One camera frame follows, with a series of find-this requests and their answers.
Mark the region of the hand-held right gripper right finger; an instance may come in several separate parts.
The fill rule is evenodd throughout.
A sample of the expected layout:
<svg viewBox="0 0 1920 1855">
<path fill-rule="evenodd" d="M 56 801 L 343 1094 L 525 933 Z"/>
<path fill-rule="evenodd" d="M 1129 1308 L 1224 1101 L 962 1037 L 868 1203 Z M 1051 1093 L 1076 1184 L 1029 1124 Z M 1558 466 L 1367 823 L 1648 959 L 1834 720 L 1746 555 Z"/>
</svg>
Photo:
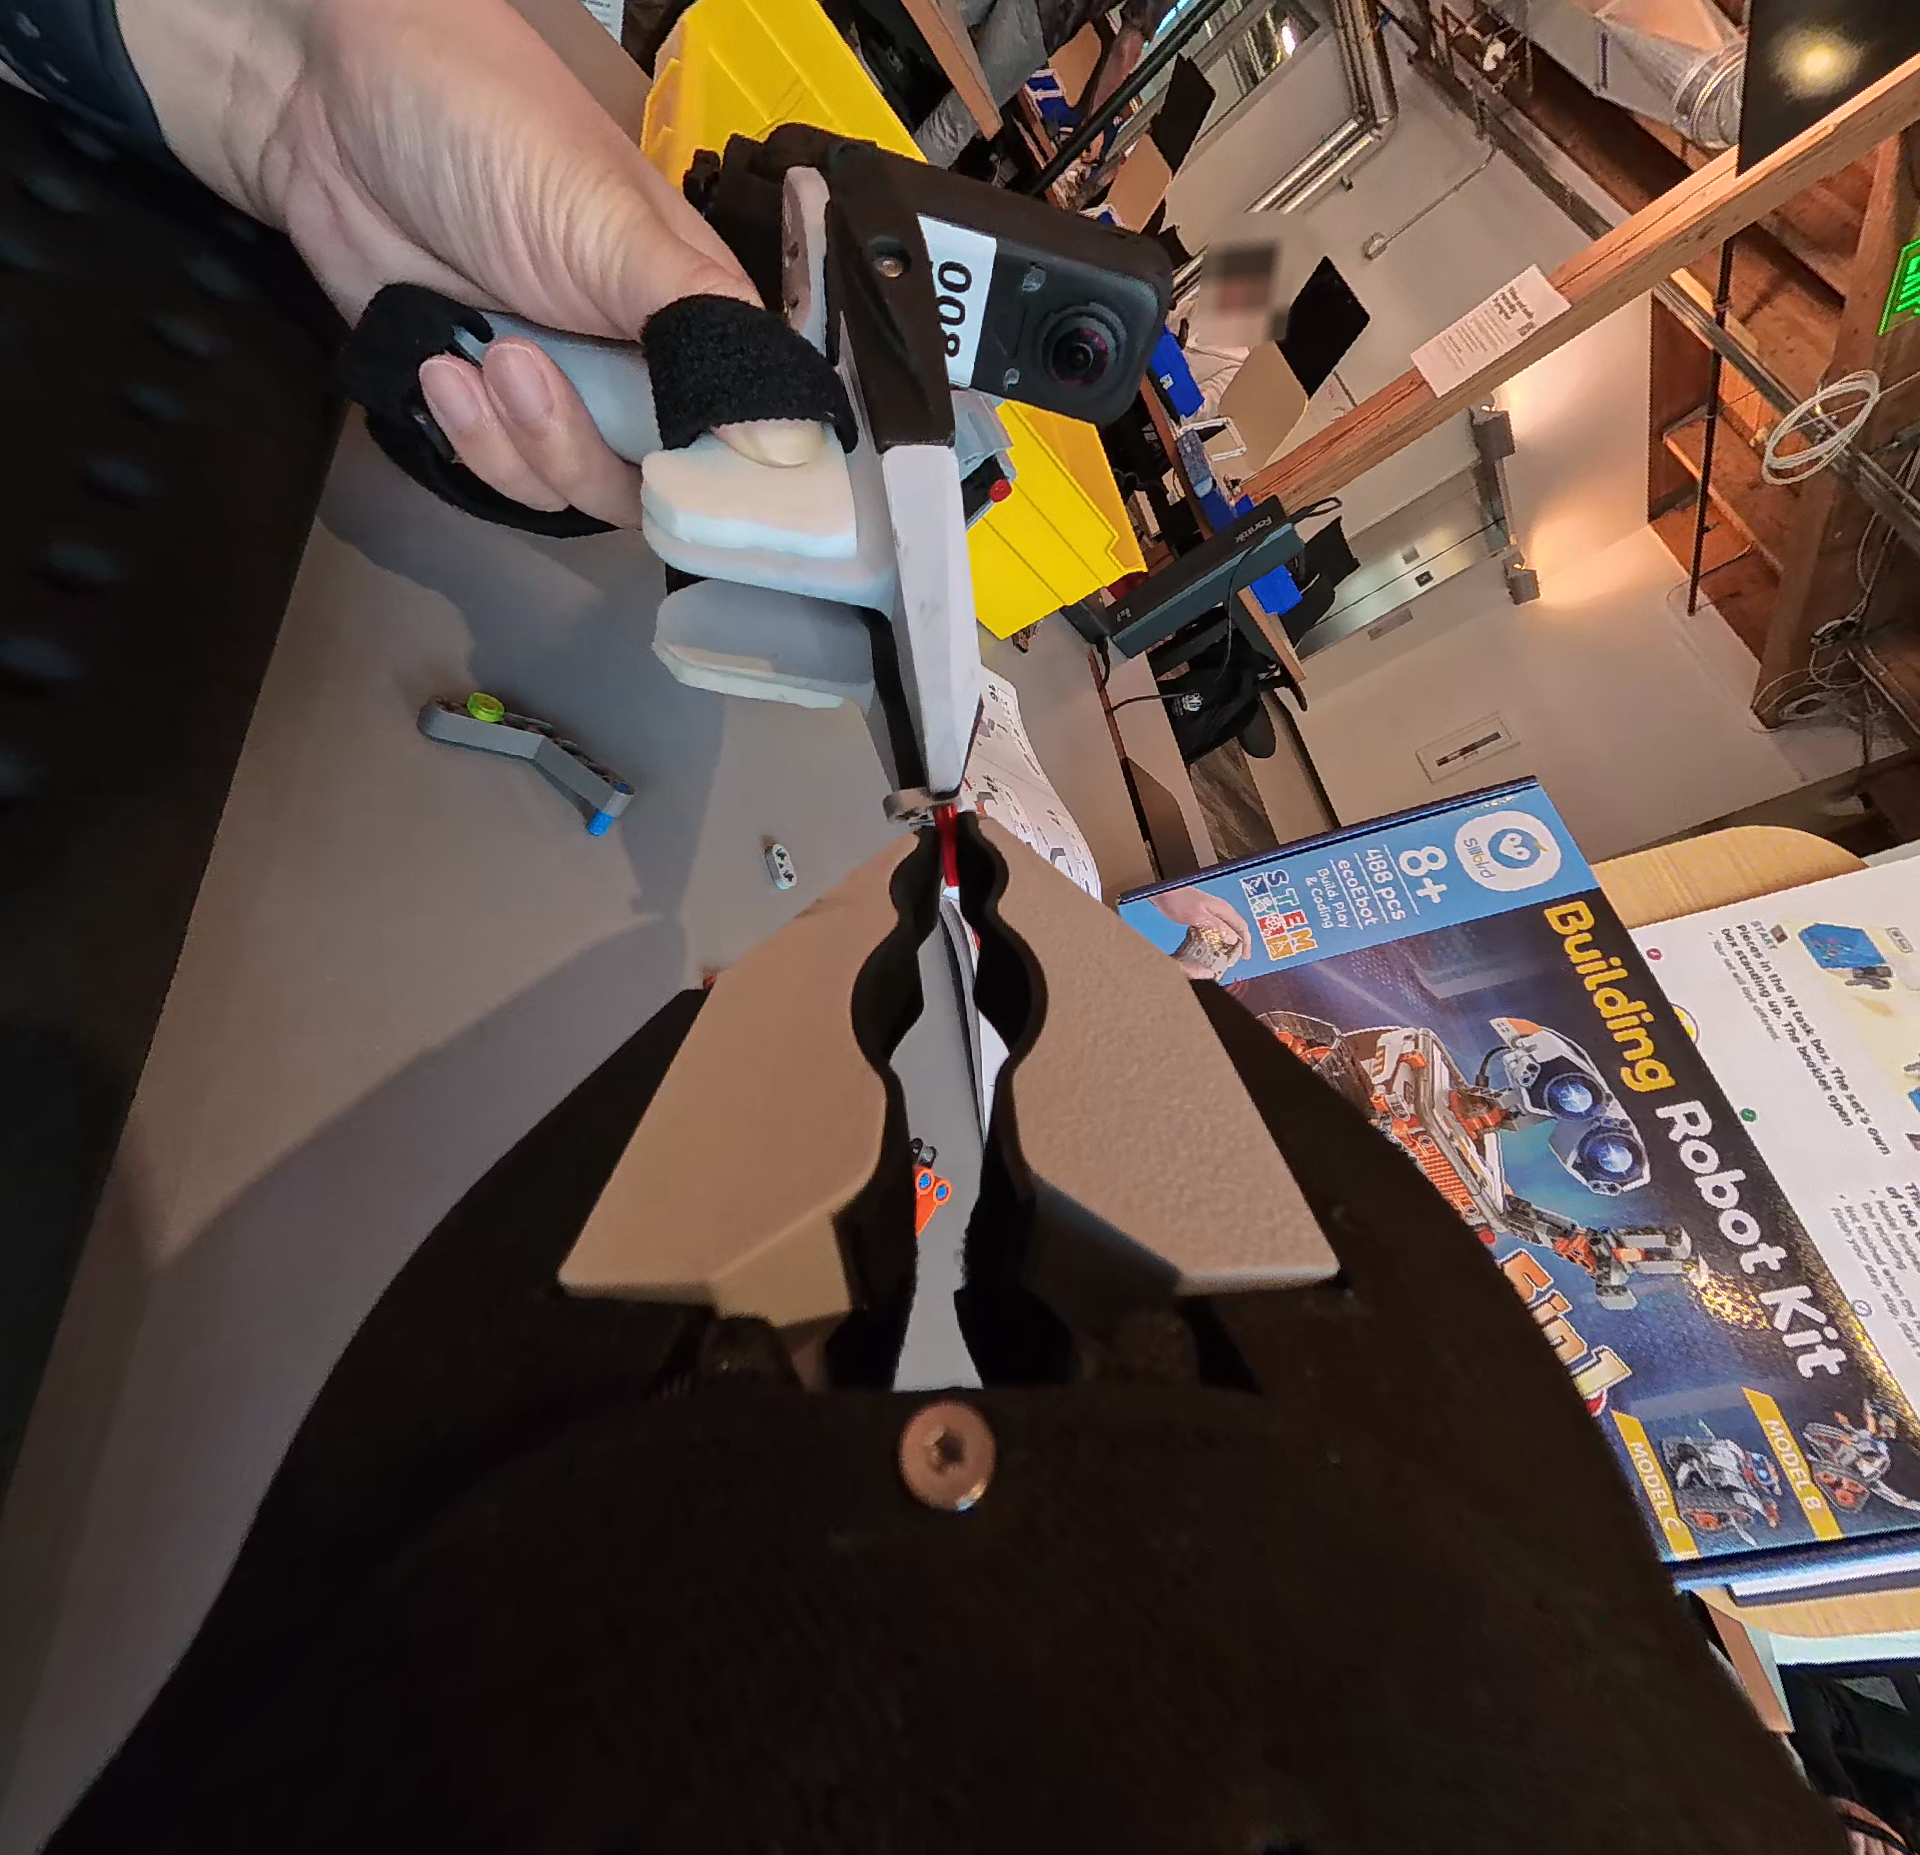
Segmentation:
<svg viewBox="0 0 1920 1855">
<path fill-rule="evenodd" d="M 1337 1253 L 1188 979 L 985 817 L 959 822 L 975 1002 L 1006 1058 L 965 1234 L 972 1356 L 1070 1356 Z"/>
</svg>

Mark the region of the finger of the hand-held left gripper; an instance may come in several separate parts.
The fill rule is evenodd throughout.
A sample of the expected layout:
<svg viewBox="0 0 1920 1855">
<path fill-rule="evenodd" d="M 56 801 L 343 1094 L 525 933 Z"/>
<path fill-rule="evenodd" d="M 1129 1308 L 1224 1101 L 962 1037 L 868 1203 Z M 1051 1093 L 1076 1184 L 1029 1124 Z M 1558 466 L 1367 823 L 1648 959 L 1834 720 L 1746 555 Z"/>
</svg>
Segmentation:
<svg viewBox="0 0 1920 1855">
<path fill-rule="evenodd" d="M 953 803 L 980 706 L 962 476 L 948 445 L 890 449 L 879 466 L 897 559 L 892 634 L 922 784 L 932 801 Z"/>
</svg>

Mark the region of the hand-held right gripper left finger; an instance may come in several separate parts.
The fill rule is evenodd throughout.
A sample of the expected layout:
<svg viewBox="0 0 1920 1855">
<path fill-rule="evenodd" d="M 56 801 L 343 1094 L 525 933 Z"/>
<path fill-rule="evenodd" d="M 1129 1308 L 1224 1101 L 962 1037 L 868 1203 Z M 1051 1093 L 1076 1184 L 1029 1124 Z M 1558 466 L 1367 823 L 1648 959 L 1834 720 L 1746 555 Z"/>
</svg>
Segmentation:
<svg viewBox="0 0 1920 1855">
<path fill-rule="evenodd" d="M 787 1330 L 881 1310 L 914 1276 L 892 1055 L 922 1013 L 932 834 L 856 868 L 707 990 L 558 1272 Z"/>
</svg>

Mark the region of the grey desk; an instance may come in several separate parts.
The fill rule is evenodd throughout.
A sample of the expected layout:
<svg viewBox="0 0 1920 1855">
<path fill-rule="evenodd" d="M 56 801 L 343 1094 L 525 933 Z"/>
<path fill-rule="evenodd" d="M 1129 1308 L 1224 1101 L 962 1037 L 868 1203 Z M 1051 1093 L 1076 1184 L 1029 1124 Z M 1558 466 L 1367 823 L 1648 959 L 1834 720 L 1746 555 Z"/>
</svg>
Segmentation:
<svg viewBox="0 0 1920 1855">
<path fill-rule="evenodd" d="M 574 0 L 508 0 L 561 41 Z M 327 1366 L 454 1194 L 690 972 L 773 921 L 746 818 L 846 868 L 846 714 L 650 652 L 639 478 L 525 345 L 429 408 L 541 540 L 398 474 L 333 405 L 297 244 L 198 178 L 7 148 L 4 1218 L 76 1274 L 4 1506 L 4 1851 L 38 1851 L 227 1578 Z M 419 733 L 470 690 L 633 789 L 608 834 Z"/>
</svg>

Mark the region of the person's left hand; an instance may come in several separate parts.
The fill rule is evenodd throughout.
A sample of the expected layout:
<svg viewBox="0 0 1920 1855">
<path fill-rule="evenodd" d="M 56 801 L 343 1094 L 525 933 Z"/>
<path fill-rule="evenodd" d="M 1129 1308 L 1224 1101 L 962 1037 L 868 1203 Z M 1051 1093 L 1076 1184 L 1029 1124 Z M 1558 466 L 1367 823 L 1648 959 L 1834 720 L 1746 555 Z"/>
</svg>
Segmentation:
<svg viewBox="0 0 1920 1855">
<path fill-rule="evenodd" d="M 113 0 L 172 157 L 346 317 L 415 283 L 633 338 L 758 291 L 508 0 Z"/>
</svg>

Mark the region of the dark grey monitor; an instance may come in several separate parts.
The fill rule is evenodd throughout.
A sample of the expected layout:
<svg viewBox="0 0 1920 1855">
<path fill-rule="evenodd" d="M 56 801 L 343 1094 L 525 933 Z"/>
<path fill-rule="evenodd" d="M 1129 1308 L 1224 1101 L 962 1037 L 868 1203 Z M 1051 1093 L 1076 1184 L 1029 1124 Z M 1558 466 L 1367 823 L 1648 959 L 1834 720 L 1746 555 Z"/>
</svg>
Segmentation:
<svg viewBox="0 0 1920 1855">
<path fill-rule="evenodd" d="M 1300 552 L 1301 540 L 1283 504 L 1264 499 L 1104 609 L 1093 640 L 1111 643 L 1120 658 L 1143 655 L 1272 571 L 1283 573 L 1283 599 L 1275 603 L 1279 613 L 1296 603 L 1285 564 Z"/>
</svg>

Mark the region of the blue robot kit box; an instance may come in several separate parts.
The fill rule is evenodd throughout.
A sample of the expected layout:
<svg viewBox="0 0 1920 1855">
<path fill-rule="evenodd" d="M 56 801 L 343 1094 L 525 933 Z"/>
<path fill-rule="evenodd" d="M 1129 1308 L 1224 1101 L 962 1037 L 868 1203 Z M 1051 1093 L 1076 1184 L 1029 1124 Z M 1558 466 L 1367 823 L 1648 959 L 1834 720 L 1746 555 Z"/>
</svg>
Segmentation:
<svg viewBox="0 0 1920 1855">
<path fill-rule="evenodd" d="M 1129 891 L 1490 1250 L 1704 1578 L 1915 1556 L 1915 1182 L 1831 1189 L 1818 1097 L 1729 1097 L 1533 781 Z"/>
</svg>

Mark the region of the yellow plastic bin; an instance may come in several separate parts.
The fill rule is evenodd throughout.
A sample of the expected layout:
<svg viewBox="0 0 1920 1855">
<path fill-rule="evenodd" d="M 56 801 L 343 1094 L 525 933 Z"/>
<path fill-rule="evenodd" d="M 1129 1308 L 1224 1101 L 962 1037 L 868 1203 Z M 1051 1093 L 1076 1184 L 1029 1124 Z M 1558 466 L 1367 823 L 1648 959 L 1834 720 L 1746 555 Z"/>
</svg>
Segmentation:
<svg viewBox="0 0 1920 1855">
<path fill-rule="evenodd" d="M 788 122 L 916 157 L 817 0 L 695 0 L 658 53 L 639 137 L 650 164 L 683 180 L 695 149 Z M 1012 493 L 968 538 L 976 621 L 1010 637 L 1147 559 L 1093 425 L 1012 402 L 1001 414 Z"/>
</svg>

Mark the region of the grey angled beam with pins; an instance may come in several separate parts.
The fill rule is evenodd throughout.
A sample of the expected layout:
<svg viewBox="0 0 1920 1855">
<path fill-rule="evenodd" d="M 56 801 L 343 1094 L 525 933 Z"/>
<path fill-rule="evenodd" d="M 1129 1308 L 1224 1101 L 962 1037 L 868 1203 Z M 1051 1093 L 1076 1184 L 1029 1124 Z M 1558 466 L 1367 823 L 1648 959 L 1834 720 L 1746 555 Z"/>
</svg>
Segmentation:
<svg viewBox="0 0 1920 1855">
<path fill-rule="evenodd" d="M 633 797 L 628 781 L 550 722 L 512 714 L 485 690 L 470 690 L 462 700 L 424 701 L 419 733 L 434 742 L 530 764 L 582 806 L 588 834 L 608 834 Z"/>
</svg>

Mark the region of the black flat monitor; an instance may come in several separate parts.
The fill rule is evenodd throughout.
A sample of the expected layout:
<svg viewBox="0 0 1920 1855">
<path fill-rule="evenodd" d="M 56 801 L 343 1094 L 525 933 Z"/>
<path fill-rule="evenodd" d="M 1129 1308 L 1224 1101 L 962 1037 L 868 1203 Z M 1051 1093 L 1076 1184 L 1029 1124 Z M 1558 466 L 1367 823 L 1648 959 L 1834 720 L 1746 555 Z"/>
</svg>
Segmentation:
<svg viewBox="0 0 1920 1855">
<path fill-rule="evenodd" d="M 1337 373 L 1356 338 L 1369 327 L 1364 307 L 1333 257 L 1319 257 L 1285 309 L 1278 347 L 1307 396 Z"/>
</svg>

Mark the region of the white paper notice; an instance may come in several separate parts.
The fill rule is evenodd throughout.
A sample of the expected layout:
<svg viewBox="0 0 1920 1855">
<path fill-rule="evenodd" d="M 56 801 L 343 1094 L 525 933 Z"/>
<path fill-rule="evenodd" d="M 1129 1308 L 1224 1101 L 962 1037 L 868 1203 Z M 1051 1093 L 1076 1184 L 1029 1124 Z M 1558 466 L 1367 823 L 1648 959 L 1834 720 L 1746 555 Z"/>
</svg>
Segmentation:
<svg viewBox="0 0 1920 1855">
<path fill-rule="evenodd" d="M 1535 264 L 1528 264 L 1484 303 L 1413 348 L 1412 366 L 1435 396 L 1448 396 L 1566 309 L 1566 297 Z"/>
</svg>

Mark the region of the tan wooden board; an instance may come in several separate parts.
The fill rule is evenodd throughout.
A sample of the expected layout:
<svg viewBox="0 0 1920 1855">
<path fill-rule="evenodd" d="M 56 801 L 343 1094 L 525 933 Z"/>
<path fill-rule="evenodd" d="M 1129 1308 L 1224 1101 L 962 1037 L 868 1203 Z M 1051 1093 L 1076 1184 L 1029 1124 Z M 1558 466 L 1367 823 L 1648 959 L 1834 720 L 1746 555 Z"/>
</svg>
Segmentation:
<svg viewBox="0 0 1920 1855">
<path fill-rule="evenodd" d="M 1630 929 L 1861 870 L 1864 863 L 1846 847 L 1780 826 L 1690 834 L 1592 865 L 1602 893 Z"/>
</svg>

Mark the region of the white printed instruction sheet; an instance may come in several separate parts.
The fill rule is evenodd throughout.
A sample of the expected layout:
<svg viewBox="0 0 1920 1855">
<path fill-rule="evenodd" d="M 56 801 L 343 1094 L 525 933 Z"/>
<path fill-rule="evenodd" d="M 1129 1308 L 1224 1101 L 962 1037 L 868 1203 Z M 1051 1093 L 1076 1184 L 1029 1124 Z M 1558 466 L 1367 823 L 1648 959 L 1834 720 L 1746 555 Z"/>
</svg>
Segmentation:
<svg viewBox="0 0 1920 1855">
<path fill-rule="evenodd" d="M 1635 929 L 1892 1375 L 1918 1377 L 1918 858 Z"/>
</svg>

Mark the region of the black ceiling panel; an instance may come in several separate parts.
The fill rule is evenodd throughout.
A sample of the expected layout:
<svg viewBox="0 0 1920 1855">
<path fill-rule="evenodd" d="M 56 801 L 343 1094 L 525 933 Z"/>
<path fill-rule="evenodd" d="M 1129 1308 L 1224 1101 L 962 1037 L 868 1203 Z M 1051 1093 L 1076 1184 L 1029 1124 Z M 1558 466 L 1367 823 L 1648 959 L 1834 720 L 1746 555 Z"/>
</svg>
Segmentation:
<svg viewBox="0 0 1920 1855">
<path fill-rule="evenodd" d="M 1751 0 L 1738 168 L 1918 53 L 1918 0 Z"/>
</svg>

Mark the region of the silver metal duct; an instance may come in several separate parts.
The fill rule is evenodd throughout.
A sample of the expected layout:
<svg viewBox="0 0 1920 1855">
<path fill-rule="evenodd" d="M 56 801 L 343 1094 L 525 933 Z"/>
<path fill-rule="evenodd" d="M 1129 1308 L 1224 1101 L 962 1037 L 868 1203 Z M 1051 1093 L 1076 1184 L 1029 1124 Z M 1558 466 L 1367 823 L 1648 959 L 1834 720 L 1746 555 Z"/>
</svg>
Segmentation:
<svg viewBox="0 0 1920 1855">
<path fill-rule="evenodd" d="M 1722 153 L 1741 139 L 1746 32 L 1712 0 L 1481 0 L 1582 85 Z"/>
</svg>

